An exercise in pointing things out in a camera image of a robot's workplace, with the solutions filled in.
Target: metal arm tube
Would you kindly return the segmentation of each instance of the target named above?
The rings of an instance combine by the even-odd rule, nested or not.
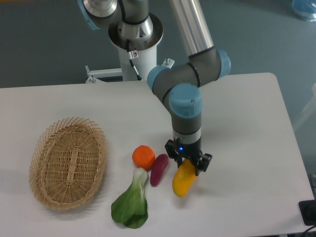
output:
[[[198,0],[169,0],[188,56],[214,46]]]
[[[148,0],[118,0],[121,9],[123,22],[127,24],[141,24],[149,14]]]

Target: blue joint cap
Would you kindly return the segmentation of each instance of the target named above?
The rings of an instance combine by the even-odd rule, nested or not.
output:
[[[84,9],[84,6],[83,6],[83,3],[82,3],[82,0],[78,0],[77,1],[79,7],[80,7],[80,10],[84,16],[84,19],[85,21],[87,22],[88,26],[90,27],[91,30],[95,31],[95,30],[99,30],[100,28],[97,27],[93,21],[90,19],[90,16],[88,15],[88,13],[85,11]]]
[[[150,90],[153,91],[153,87],[154,87],[154,82],[155,82],[155,79],[156,77],[158,76],[158,74],[165,70],[165,69],[168,69],[168,67],[166,66],[163,66],[163,65],[158,65],[156,67],[154,67],[149,73],[148,73],[148,76],[147,76],[147,84],[148,86],[150,87]]]
[[[218,78],[222,78],[223,76],[226,76],[231,71],[232,65],[231,60],[227,53],[223,50],[217,51],[219,56],[221,57],[221,73],[219,74]]]
[[[192,119],[202,112],[200,90],[192,84],[178,84],[170,91],[170,109],[179,117]]]

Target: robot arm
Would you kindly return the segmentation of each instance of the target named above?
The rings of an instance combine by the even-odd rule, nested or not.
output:
[[[116,0],[83,0],[85,9],[99,18],[102,15],[94,13],[94,9],[89,10],[88,6],[93,5],[111,12],[110,5],[115,5],[115,2]],[[198,87],[227,75],[231,63],[226,52],[215,49],[198,0],[169,2],[189,62],[172,69],[154,65],[148,73],[147,83],[171,114],[173,140],[165,145],[169,157],[175,159],[178,166],[183,158],[189,159],[196,168],[196,175],[199,175],[201,171],[207,170],[212,155],[201,151],[202,99]],[[162,37],[162,31],[161,36],[159,31],[157,33],[161,23],[153,24],[157,20],[148,13],[148,0],[118,0],[118,3],[120,11],[107,17],[108,20],[117,19],[117,15],[121,13],[120,21],[109,27],[109,35],[115,45],[128,51],[129,47],[125,42],[129,42],[132,48],[144,50],[150,46],[150,42],[153,44]]]

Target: bok choy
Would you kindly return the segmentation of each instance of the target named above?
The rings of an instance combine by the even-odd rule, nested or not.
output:
[[[112,219],[117,223],[136,229],[148,218],[144,186],[148,173],[142,168],[133,171],[133,180],[128,189],[111,205]]]

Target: woven basket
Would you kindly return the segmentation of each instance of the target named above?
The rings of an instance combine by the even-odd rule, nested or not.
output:
[[[53,209],[70,209],[98,190],[106,164],[106,141],[94,122],[67,118],[40,137],[30,166],[37,200]]]

